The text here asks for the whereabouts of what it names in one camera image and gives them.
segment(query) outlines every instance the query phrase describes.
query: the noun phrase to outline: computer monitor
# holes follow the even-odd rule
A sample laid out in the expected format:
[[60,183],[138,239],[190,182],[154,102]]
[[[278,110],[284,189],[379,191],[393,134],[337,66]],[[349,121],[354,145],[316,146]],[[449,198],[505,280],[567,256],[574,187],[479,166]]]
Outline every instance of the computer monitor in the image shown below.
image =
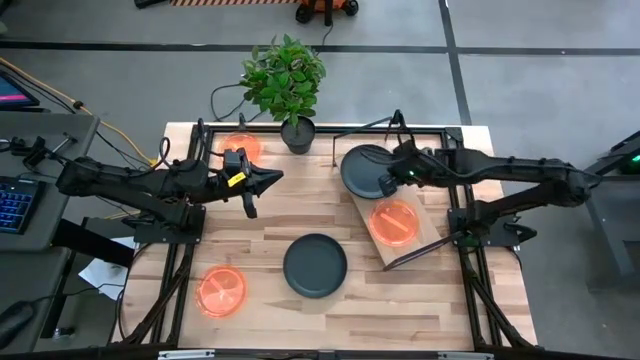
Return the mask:
[[18,110],[38,105],[38,99],[0,71],[0,110]]

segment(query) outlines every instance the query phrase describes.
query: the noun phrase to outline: yellow tag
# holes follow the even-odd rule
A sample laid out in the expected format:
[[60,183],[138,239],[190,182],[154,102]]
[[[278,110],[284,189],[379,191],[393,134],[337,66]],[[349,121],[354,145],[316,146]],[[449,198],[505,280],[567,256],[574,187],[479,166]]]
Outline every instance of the yellow tag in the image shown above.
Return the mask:
[[245,175],[242,171],[237,173],[236,175],[234,175],[231,179],[229,179],[229,181],[227,181],[227,184],[229,185],[229,187],[234,186],[235,184],[239,183],[240,181],[244,180],[247,178],[247,175]]

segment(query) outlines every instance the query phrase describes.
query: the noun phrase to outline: white paper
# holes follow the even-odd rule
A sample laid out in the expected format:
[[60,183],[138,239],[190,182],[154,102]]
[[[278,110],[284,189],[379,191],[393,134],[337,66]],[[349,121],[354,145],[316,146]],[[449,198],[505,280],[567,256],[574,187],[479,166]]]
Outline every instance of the white paper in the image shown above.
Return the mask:
[[[133,242],[133,236],[111,239],[119,244],[135,249],[137,244]],[[113,300],[118,298],[120,292],[124,289],[124,283],[127,281],[127,268],[124,266],[104,262],[100,259],[94,259],[84,268],[78,275],[86,282],[99,287],[102,284],[117,284],[122,286],[104,285],[100,288],[100,292],[107,295]]]

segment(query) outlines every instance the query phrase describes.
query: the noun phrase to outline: black plant pot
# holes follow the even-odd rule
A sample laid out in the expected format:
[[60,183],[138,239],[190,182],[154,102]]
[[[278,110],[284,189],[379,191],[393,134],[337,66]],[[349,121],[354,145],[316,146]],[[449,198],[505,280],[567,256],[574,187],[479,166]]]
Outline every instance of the black plant pot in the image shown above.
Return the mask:
[[285,121],[280,127],[280,136],[292,153],[306,154],[311,149],[311,143],[316,136],[316,126],[309,118],[298,116],[298,127],[295,128]]

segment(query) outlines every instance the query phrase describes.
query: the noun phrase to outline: green plant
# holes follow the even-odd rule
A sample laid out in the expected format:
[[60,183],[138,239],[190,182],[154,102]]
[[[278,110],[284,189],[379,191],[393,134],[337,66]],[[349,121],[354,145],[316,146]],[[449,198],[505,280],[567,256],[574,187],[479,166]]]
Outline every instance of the green plant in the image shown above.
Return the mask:
[[249,88],[245,100],[259,105],[260,111],[269,110],[274,121],[289,121],[297,127],[298,115],[316,114],[312,107],[326,70],[317,54],[299,40],[284,35],[284,43],[276,45],[276,37],[266,51],[261,53],[256,46],[252,60],[242,62],[245,74],[240,85]]

